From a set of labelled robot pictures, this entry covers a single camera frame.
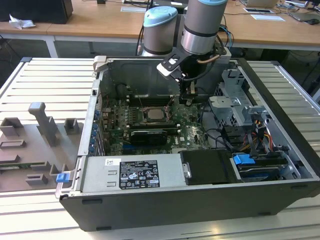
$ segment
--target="blue latch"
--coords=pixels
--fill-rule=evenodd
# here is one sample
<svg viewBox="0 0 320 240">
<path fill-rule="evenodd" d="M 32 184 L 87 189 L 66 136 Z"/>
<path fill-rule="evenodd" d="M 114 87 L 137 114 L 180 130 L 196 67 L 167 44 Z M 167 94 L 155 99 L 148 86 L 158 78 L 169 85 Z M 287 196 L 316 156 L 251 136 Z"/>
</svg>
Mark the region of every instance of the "blue latch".
<svg viewBox="0 0 320 240">
<path fill-rule="evenodd" d="M 56 176 L 56 182 L 57 183 L 69 183 L 70 181 L 70 173 L 69 172 L 66 172 L 66 173 L 59 173 L 57 176 Z"/>
<path fill-rule="evenodd" d="M 233 157 L 236 165 L 238 164 L 255 164 L 255 160 L 250 158 L 249 154 L 237 154 Z"/>
</svg>

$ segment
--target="electronic component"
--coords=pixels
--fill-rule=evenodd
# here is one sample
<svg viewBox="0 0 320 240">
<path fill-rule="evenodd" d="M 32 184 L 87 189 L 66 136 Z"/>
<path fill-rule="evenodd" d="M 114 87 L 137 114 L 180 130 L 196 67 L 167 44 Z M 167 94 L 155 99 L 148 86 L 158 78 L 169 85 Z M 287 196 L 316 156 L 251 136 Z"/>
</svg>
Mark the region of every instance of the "electronic component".
<svg viewBox="0 0 320 240">
<path fill-rule="evenodd" d="M 257 158 L 250 158 L 249 154 L 235 154 L 233 160 L 242 179 L 254 178 L 255 181 L 278 180 L 280 172 L 288 165 L 287 159 L 282 157 L 282 152 L 269 152 Z"/>
<path fill-rule="evenodd" d="M 231 184 L 237 178 L 226 150 L 194 150 L 180 153 L 182 165 L 189 170 L 187 185 Z"/>
<path fill-rule="evenodd" d="M 167 120 L 166 113 L 163 108 L 147 108 L 144 111 L 145 120 L 149 123 L 165 122 Z"/>
<path fill-rule="evenodd" d="M 130 134 L 132 145 L 157 146 L 167 143 L 168 134 L 165 131 L 146 130 L 133 131 Z"/>
</svg>

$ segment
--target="metal bracket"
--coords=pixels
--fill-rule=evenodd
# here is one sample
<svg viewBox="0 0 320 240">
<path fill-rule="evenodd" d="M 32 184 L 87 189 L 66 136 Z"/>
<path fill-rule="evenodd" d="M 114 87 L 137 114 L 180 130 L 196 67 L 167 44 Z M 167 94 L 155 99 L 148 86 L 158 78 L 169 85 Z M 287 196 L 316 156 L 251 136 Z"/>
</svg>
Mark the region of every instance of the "metal bracket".
<svg viewBox="0 0 320 240">
<path fill-rule="evenodd" d="M 268 111 L 264 106 L 245 106 L 242 109 L 242 114 L 244 116 L 245 123 L 251 123 L 251 115 L 253 114 L 260 114 L 260 115 L 267 115 Z"/>
</svg>

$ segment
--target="wooden desk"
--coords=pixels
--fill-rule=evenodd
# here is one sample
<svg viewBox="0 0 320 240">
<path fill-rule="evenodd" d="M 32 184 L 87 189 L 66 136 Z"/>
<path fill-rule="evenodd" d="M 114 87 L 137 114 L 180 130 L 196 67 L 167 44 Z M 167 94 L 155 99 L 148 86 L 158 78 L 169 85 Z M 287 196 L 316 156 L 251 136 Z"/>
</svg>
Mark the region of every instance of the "wooden desk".
<svg viewBox="0 0 320 240">
<path fill-rule="evenodd" d="M 121 3 L 72 0 L 73 14 L 67 24 L 52 24 L 49 35 L 137 39 L 144 13 L 122 12 Z"/>
<path fill-rule="evenodd" d="M 226 23 L 234 35 L 235 47 L 270 48 L 263 47 L 269 45 L 274 49 L 315 47 L 314 49 L 320 50 L 320 25 L 299 22 L 287 14 L 270 14 L 279 16 L 285 21 L 255 20 L 250 14 L 239 14 L 246 11 L 243 10 L 242 4 L 237 6 L 236 3 L 239 4 L 229 0 L 225 10 Z"/>
<path fill-rule="evenodd" d="M 44 40 L 53 58 L 58 57 L 55 41 L 136 43 L 143 13 L 121 12 L 122 5 L 116 2 L 97 4 L 95 0 L 72 0 L 72 4 L 74 11 L 67 24 L 36 23 L 35 28 L 19 30 L 0 22 L 0 34 L 11 39 Z M 285 21 L 255 20 L 243 8 L 238 1 L 229 0 L 225 10 L 227 26 L 234 35 L 234 47 L 320 50 L 320 25 L 299 22 L 286 14 L 277 14 Z M 220 32 L 219 36 L 227 40 L 225 33 Z"/>
</svg>

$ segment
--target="computer case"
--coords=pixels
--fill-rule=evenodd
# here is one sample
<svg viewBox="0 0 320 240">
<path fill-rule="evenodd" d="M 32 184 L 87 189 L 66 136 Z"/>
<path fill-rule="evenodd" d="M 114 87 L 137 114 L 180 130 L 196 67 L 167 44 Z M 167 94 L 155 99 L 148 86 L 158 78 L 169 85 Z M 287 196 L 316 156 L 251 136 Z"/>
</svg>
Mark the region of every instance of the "computer case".
<svg viewBox="0 0 320 240">
<path fill-rule="evenodd" d="M 66 24 L 73 10 L 71 0 L 2 0 L 0 21 L 9 21 L 11 14 L 21 20 Z"/>
</svg>

